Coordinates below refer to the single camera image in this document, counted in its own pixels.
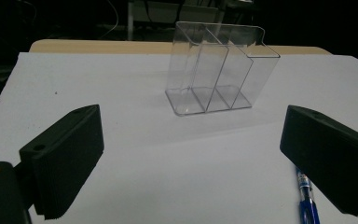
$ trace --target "transparent acrylic holder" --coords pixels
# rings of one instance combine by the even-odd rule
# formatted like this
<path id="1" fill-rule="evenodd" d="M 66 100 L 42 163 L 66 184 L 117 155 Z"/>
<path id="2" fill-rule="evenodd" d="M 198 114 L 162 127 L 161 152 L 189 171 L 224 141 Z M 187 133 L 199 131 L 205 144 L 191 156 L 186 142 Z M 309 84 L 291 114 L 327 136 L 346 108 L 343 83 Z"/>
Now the transparent acrylic holder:
<path id="1" fill-rule="evenodd" d="M 178 116 L 252 107 L 280 55 L 255 26 L 176 23 L 166 94 Z"/>

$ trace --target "screw hole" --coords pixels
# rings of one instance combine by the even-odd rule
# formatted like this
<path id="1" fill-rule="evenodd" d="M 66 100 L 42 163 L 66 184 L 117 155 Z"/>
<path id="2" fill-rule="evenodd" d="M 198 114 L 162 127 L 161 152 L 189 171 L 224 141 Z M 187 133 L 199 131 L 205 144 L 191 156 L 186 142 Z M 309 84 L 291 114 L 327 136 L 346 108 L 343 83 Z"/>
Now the screw hole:
<path id="1" fill-rule="evenodd" d="M 45 148 L 46 146 L 45 145 L 37 145 L 34 147 L 34 151 L 41 151 Z"/>

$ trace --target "plastic compartment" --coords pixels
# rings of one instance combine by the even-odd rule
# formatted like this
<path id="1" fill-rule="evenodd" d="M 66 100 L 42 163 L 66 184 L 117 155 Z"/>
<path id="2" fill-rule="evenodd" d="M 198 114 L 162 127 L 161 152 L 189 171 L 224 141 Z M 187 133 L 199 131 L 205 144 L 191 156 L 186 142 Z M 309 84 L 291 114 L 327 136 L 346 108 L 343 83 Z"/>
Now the plastic compartment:
<path id="1" fill-rule="evenodd" d="M 176 23 L 166 94 L 178 116 L 252 107 L 280 55 L 255 26 Z"/>

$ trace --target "white table surface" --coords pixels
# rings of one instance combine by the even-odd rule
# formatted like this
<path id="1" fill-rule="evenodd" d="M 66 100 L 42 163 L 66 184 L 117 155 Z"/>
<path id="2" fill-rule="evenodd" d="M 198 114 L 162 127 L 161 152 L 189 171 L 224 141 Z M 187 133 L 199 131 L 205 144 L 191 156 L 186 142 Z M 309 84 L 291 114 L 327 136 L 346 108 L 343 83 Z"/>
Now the white table surface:
<path id="1" fill-rule="evenodd" d="M 295 168 L 279 149 L 286 107 L 358 131 L 358 60 L 283 55 L 252 109 L 180 118 L 164 93 L 169 59 L 20 55 L 0 96 L 0 161 L 20 162 L 19 149 L 71 110 L 101 106 L 104 153 L 47 223 L 299 223 Z M 322 223 L 358 223 L 314 196 Z"/>

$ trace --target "blue pen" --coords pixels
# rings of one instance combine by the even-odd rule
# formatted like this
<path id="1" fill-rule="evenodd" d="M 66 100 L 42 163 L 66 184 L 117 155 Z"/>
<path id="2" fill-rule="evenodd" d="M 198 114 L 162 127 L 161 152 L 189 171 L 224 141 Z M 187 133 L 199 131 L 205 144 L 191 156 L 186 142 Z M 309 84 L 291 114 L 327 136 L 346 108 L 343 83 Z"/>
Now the blue pen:
<path id="1" fill-rule="evenodd" d="M 297 180 L 300 188 L 301 202 L 300 202 L 300 217 L 302 224 L 320 224 L 318 210 L 316 203 L 312 196 L 312 184 L 310 180 L 298 168 Z"/>

